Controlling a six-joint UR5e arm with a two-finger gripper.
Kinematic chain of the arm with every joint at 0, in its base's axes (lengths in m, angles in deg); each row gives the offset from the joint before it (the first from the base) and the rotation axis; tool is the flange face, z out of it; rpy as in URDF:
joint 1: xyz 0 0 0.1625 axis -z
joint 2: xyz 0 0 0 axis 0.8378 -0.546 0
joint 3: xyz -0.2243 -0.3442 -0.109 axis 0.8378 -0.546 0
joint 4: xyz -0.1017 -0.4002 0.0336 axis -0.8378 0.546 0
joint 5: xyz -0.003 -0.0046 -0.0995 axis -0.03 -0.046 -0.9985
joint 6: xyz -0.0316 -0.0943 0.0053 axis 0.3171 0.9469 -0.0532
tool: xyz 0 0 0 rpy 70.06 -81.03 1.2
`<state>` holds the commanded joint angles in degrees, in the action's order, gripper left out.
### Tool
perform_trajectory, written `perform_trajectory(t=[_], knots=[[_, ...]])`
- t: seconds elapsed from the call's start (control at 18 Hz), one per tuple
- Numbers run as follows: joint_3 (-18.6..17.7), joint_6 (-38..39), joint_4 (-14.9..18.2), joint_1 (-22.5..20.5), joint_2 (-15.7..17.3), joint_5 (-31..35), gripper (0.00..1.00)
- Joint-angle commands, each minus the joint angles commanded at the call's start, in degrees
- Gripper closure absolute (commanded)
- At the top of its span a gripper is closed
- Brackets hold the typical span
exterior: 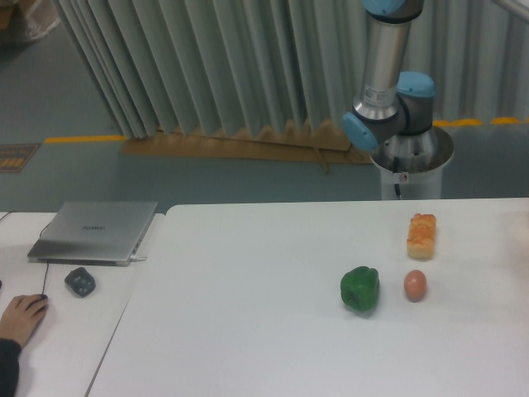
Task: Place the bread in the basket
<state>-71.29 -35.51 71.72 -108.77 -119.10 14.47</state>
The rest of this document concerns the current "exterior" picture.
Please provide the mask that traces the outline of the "dark sleeved forearm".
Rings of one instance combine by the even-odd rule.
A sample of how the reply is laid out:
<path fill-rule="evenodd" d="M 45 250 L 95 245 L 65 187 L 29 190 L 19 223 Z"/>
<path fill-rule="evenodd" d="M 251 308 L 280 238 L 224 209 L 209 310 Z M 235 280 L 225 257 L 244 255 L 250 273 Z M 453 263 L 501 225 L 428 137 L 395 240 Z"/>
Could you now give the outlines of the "dark sleeved forearm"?
<path fill-rule="evenodd" d="M 11 339 L 1 339 L 1 396 L 13 397 L 17 391 L 21 346 Z"/>

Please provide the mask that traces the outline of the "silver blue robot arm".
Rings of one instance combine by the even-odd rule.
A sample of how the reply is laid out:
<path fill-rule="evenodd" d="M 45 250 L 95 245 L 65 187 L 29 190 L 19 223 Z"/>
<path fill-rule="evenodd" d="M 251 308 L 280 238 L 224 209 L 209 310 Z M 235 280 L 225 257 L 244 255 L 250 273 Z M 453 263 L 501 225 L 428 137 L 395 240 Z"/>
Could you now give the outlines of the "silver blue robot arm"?
<path fill-rule="evenodd" d="M 427 130 L 434 118 L 528 117 L 525 1 L 366 1 L 364 75 L 343 119 L 354 146 Z"/>

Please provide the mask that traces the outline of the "person's bare hand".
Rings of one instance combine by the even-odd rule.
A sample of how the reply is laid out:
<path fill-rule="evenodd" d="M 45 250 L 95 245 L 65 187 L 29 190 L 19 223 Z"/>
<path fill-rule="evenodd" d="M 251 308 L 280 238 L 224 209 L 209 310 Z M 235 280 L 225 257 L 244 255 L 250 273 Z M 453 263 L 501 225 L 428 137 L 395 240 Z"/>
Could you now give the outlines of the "person's bare hand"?
<path fill-rule="evenodd" d="M 24 348 L 36 330 L 35 311 L 42 294 L 18 295 L 7 305 L 1 317 L 1 338 L 11 339 Z"/>

